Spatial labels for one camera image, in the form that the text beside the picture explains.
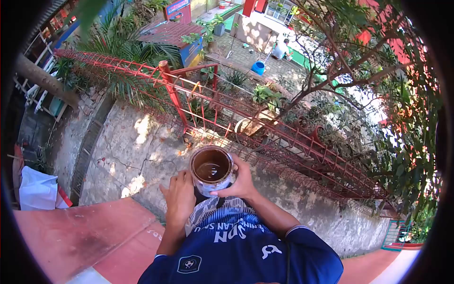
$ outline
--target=soccer ball logo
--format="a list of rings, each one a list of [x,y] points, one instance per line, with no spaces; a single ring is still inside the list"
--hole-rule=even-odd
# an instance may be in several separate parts
[[[187,262],[184,263],[184,266],[186,268],[190,268],[191,266],[193,266],[194,264],[196,263],[196,261],[194,259],[190,259],[188,260]]]

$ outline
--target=bucket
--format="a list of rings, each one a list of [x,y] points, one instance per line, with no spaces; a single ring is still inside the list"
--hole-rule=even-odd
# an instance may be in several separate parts
[[[210,191],[226,188],[233,174],[233,158],[219,146],[198,149],[189,162],[192,180],[200,194],[206,197]]]
[[[252,65],[251,70],[259,75],[263,75],[263,72],[265,71],[265,64],[262,61],[257,61]]]

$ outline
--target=blue wall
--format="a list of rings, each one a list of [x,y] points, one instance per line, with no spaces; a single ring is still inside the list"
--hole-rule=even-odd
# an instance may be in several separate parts
[[[197,56],[198,51],[202,48],[202,37],[198,41],[187,45],[180,49],[181,62],[180,64],[186,68],[191,64],[192,60]]]

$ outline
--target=badge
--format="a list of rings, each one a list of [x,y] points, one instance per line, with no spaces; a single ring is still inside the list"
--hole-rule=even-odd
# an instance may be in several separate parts
[[[182,257],[180,258],[180,262],[178,264],[178,272],[179,273],[197,272],[199,270],[201,262],[202,258],[200,256],[191,255]]]

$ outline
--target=brown paint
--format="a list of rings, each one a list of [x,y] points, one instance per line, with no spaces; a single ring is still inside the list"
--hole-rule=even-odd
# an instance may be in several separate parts
[[[224,151],[206,149],[194,156],[191,170],[199,180],[216,183],[228,175],[231,170],[231,162]]]

